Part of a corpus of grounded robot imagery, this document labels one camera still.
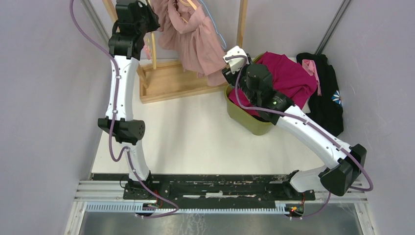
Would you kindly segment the magenta pleated skirt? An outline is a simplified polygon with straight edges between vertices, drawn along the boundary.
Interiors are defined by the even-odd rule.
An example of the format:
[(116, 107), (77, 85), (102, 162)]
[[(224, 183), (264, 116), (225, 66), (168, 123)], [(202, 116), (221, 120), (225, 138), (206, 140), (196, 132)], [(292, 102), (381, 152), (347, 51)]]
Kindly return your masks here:
[(229, 99), (244, 111), (260, 121), (276, 122), (278, 115), (257, 108), (274, 109), (284, 112), (290, 105), (303, 108), (306, 101), (317, 90), (317, 82), (303, 67), (290, 60), (286, 55), (271, 52), (264, 53), (257, 62), (252, 64), (265, 65), (273, 76), (273, 92), (262, 106), (252, 105), (245, 95), (233, 88)]

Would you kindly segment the pink plastic hanger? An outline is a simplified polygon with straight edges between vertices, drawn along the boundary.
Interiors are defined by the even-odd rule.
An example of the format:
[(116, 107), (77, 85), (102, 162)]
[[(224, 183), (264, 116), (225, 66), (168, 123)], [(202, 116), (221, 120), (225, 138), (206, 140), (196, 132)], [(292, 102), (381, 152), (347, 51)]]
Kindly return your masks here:
[(150, 34), (146, 34), (143, 39), (144, 40), (143, 50), (145, 51), (146, 58), (148, 60), (152, 60), (152, 44), (151, 44), (152, 42), (151, 42), (150, 37), (151, 37)]

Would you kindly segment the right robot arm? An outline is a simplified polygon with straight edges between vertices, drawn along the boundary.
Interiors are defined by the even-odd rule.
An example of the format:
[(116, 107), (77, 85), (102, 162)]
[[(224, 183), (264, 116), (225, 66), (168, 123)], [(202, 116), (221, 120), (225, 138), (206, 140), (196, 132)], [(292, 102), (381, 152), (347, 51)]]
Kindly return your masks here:
[(299, 139), (323, 162), (322, 167), (306, 171), (294, 171), (283, 185), (283, 195), (289, 200), (297, 199), (302, 192), (325, 189), (336, 196), (343, 196), (353, 188), (354, 181), (362, 173), (366, 149), (360, 145), (350, 146), (336, 138), (309, 118), (293, 100), (273, 88), (272, 74), (265, 65), (247, 64), (232, 71), (222, 69), (226, 81), (241, 90), (259, 116)]

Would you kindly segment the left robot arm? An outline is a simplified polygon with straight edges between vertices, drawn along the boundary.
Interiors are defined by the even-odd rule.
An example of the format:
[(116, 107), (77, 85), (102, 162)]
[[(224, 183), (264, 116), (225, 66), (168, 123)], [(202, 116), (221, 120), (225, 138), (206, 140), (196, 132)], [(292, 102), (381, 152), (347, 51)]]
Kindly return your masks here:
[(110, 100), (105, 117), (98, 119), (97, 124), (109, 135), (112, 160), (119, 162), (126, 155), (129, 176), (124, 188), (148, 199), (154, 193), (154, 186), (149, 182), (151, 171), (142, 146), (145, 122), (134, 119), (132, 101), (144, 36), (160, 25), (147, 0), (119, 0), (115, 11), (117, 20), (108, 41), (112, 65)]

